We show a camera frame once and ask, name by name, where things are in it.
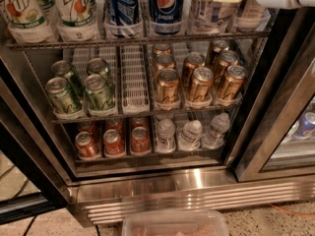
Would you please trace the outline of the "back right green can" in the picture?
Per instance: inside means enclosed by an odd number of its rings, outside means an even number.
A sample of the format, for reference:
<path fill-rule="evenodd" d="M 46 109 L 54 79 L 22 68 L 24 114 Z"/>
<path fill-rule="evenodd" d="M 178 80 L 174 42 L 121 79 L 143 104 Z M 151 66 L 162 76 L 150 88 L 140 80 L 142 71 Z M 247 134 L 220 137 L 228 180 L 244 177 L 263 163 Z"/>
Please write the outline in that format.
<path fill-rule="evenodd" d="M 88 62 L 87 73 L 89 75 L 94 75 L 94 74 L 101 75 L 105 78 L 106 82 L 110 86 L 113 85 L 113 79 L 111 75 L 110 66 L 103 58 L 96 57 L 96 58 L 91 59 Z"/>

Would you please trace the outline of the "front right gold can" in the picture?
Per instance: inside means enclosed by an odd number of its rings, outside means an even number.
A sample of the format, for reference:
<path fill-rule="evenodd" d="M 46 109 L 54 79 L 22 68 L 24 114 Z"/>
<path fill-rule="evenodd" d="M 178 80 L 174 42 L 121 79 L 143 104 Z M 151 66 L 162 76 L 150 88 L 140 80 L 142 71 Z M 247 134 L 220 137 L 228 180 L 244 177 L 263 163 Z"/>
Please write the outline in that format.
<path fill-rule="evenodd" d="M 247 79 L 247 70 L 243 66 L 229 66 L 220 81 L 218 98 L 233 100 L 239 94 L 244 82 Z"/>

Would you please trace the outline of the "blue can behind glass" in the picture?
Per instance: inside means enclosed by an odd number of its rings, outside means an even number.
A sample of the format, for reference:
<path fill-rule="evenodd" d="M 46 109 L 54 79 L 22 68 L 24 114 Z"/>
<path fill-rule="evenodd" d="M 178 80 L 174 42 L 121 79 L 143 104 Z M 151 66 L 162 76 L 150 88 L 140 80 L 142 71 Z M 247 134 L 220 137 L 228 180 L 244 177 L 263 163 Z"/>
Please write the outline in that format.
<path fill-rule="evenodd" d="M 298 119 L 298 128 L 293 136 L 298 140 L 306 140 L 315 131 L 315 113 L 303 112 Z"/>

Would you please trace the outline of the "front middle gold can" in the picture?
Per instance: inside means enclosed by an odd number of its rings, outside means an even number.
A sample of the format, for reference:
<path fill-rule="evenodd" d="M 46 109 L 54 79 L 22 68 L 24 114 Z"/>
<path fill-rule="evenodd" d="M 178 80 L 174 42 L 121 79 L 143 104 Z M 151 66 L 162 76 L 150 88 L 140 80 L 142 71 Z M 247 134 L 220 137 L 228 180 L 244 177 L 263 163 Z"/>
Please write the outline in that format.
<path fill-rule="evenodd" d="M 187 99 L 191 102 L 204 102 L 214 81 L 214 74 L 208 67 L 199 67 L 193 71 Z"/>

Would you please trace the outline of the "clear plastic bin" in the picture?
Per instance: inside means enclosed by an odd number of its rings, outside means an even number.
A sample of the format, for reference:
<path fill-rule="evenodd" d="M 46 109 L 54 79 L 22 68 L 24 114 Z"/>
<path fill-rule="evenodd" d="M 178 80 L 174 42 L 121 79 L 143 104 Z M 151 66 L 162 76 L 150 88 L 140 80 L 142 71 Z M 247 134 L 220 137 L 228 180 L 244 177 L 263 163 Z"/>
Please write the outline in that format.
<path fill-rule="evenodd" d="M 229 236 L 217 211 L 148 211 L 127 216 L 121 236 Z"/>

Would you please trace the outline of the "front left green can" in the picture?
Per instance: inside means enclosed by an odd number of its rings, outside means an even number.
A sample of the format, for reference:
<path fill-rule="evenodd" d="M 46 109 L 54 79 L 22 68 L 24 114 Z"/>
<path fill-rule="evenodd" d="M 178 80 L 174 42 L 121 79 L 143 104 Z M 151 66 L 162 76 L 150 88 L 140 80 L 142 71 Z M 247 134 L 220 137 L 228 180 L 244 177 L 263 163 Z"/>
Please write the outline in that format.
<path fill-rule="evenodd" d="M 74 114 L 82 109 L 80 99 L 66 79 L 62 77 L 50 79 L 45 85 L 45 90 L 58 114 Z"/>

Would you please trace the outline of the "orange can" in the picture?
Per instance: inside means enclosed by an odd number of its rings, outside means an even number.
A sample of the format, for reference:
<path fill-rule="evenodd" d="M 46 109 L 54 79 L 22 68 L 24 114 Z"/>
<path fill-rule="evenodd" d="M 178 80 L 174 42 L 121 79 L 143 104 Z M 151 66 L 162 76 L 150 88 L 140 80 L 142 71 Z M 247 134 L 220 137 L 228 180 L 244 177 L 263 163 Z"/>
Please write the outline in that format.
<path fill-rule="evenodd" d="M 75 138 L 75 146 L 78 149 L 78 157 L 89 160 L 99 157 L 99 149 L 90 132 L 80 132 Z"/>
<path fill-rule="evenodd" d="M 146 128 L 136 127 L 132 130 L 131 149 L 133 152 L 145 152 L 150 149 L 150 139 Z"/>
<path fill-rule="evenodd" d="M 107 130 L 103 134 L 103 144 L 106 156 L 122 156 L 125 152 L 121 135 L 117 130 Z"/>

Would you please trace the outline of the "white label bottle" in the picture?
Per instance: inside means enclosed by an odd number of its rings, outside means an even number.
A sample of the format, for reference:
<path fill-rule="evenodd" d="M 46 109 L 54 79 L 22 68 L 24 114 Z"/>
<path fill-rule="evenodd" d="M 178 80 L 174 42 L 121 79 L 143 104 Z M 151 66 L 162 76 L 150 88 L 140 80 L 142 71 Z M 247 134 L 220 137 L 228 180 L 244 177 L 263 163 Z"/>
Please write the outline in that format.
<path fill-rule="evenodd" d="M 235 3 L 222 3 L 213 0 L 191 0 L 186 33 L 224 33 L 235 8 Z"/>
<path fill-rule="evenodd" d="M 266 8 L 256 0 L 242 0 L 228 25 L 230 32 L 252 32 L 257 29 L 263 20 Z"/>

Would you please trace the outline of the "back left green can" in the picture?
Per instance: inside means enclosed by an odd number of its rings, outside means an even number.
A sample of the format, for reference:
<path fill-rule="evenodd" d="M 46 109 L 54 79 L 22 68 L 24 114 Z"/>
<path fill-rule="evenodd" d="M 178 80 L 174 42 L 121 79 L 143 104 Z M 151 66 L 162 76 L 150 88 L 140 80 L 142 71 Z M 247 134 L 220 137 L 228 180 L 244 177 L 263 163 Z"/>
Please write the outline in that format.
<path fill-rule="evenodd" d="M 52 65 L 51 71 L 55 77 L 62 77 L 66 79 L 77 96 L 83 96 L 84 86 L 75 67 L 70 62 L 65 60 L 57 61 Z"/>

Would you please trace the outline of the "white label bottle left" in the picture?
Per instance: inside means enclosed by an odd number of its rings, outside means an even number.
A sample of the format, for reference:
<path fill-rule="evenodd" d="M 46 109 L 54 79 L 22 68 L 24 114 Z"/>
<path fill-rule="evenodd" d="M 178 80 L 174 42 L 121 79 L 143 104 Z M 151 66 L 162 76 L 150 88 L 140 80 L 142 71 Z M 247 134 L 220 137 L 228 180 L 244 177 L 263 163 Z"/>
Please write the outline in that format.
<path fill-rule="evenodd" d="M 213 0 L 191 0 L 186 33 L 224 33 L 235 8 L 235 3 L 222 3 Z"/>

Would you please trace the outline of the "steel fridge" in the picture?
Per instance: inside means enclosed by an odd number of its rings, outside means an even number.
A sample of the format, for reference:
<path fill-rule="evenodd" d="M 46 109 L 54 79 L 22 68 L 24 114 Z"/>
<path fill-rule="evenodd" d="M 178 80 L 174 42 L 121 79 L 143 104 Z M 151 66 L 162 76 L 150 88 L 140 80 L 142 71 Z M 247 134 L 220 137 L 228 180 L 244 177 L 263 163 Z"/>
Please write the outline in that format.
<path fill-rule="evenodd" d="M 117 37 L 107 20 L 106 0 L 96 0 L 97 40 L 64 41 L 57 28 L 59 14 L 54 9 L 47 19 L 52 39 L 41 43 L 18 43 L 9 31 L 9 18 L 0 0 L 2 79 L 18 100 L 50 148 L 45 155 L 65 182 L 70 201 L 65 206 L 86 227 L 115 223 L 144 211 L 204 210 L 246 207 L 273 202 L 304 200 L 314 194 L 314 176 L 262 179 L 240 182 L 235 168 L 252 140 L 273 98 L 298 54 L 307 34 L 315 25 L 315 7 L 297 9 L 266 8 L 261 24 L 252 32 L 187 34 L 191 0 L 184 0 L 179 33 L 162 35 L 154 32 L 149 0 L 139 0 L 140 31 L 135 37 Z M 238 56 L 239 66 L 247 70 L 247 79 L 233 100 L 218 98 L 220 85 L 214 82 L 204 102 L 187 99 L 188 88 L 182 85 L 182 68 L 190 52 L 205 56 L 213 40 L 227 40 Z M 178 100 L 158 102 L 157 76 L 154 72 L 152 47 L 169 43 L 179 77 Z M 121 95 L 121 58 L 123 46 L 141 46 L 145 60 L 150 110 L 124 114 Z M 85 92 L 88 62 L 103 58 L 110 66 L 114 107 L 92 111 Z M 74 114 L 58 114 L 45 90 L 56 78 L 52 65 L 70 62 L 84 86 L 78 96 L 82 109 Z M 204 148 L 203 136 L 212 119 L 227 113 L 230 128 L 223 145 Z M 171 119 L 175 126 L 175 149 L 157 150 L 158 122 Z M 203 126 L 198 149 L 180 150 L 178 137 L 188 121 L 199 120 Z M 133 152 L 131 133 L 136 127 L 148 130 L 150 149 Z M 114 129 L 121 135 L 122 156 L 106 156 L 103 134 Z M 99 157 L 78 157 L 75 138 L 90 132 L 99 149 Z"/>

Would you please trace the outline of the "second row gold can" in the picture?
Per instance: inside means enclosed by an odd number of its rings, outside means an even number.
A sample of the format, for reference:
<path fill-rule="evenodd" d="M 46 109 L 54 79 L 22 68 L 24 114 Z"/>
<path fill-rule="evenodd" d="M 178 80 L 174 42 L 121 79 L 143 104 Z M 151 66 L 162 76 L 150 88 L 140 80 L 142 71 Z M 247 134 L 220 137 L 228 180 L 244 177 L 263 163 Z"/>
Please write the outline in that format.
<path fill-rule="evenodd" d="M 163 69 L 174 69 L 176 62 L 171 54 L 160 54 L 154 59 L 154 72 L 155 76 Z"/>
<path fill-rule="evenodd" d="M 231 65 L 238 64 L 238 56 L 232 50 L 224 50 L 220 53 L 214 66 L 214 84 L 219 85 L 224 71 Z"/>
<path fill-rule="evenodd" d="M 190 52 L 184 59 L 182 68 L 182 85 L 187 88 L 190 78 L 196 68 L 202 67 L 205 64 L 205 56 L 200 52 Z"/>

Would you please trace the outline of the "front middle orange can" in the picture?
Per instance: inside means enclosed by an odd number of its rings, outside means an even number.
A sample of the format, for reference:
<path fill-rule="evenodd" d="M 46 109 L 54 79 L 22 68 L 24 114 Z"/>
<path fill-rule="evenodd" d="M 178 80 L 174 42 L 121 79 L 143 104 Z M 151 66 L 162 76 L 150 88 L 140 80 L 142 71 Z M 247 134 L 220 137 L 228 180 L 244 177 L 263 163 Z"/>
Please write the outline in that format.
<path fill-rule="evenodd" d="M 125 152 L 121 135 L 117 130 L 107 130 L 103 134 L 103 144 L 106 156 L 122 156 Z"/>

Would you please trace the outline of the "blue pepsi bottle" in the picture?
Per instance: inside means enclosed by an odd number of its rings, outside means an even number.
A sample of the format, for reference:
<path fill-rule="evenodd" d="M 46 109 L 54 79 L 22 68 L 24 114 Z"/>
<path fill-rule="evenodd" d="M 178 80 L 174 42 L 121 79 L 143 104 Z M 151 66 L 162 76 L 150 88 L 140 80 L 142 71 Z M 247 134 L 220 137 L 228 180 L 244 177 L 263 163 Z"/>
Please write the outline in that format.
<path fill-rule="evenodd" d="M 107 20 L 117 37 L 135 37 L 140 31 L 139 0 L 106 0 Z"/>
<path fill-rule="evenodd" d="M 149 0 L 150 17 L 155 33 L 179 33 L 184 0 Z"/>

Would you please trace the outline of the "back right gold can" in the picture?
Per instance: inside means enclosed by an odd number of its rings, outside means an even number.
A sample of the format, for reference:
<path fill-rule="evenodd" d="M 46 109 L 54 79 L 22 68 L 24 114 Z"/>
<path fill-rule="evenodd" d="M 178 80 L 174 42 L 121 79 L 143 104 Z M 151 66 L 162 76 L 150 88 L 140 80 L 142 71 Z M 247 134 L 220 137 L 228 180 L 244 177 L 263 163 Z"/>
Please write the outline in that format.
<path fill-rule="evenodd" d="M 229 42 L 227 40 L 213 40 L 208 48 L 206 64 L 214 65 L 220 53 L 228 48 Z"/>

